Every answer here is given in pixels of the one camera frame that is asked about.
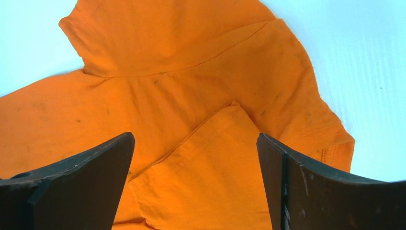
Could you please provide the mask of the orange t-shirt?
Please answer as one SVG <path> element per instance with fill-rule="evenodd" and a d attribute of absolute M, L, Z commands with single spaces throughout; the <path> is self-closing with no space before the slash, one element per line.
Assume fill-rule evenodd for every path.
<path fill-rule="evenodd" d="M 260 133 L 350 171 L 353 137 L 257 0 L 80 0 L 59 26 L 84 68 L 1 97 L 3 178 L 131 132 L 113 229 L 269 230 Z"/>

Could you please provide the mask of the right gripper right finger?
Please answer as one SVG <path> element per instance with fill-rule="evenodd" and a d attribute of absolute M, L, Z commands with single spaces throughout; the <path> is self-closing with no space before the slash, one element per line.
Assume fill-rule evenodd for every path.
<path fill-rule="evenodd" d="M 405 229 L 405 181 L 344 172 L 263 133 L 257 150 L 273 229 Z"/>

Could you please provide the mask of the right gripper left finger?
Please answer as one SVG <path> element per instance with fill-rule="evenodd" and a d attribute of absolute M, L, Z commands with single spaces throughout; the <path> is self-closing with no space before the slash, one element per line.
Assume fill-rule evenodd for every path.
<path fill-rule="evenodd" d="M 3 230 L 109 230 L 135 148 L 122 133 L 92 149 L 0 182 Z"/>

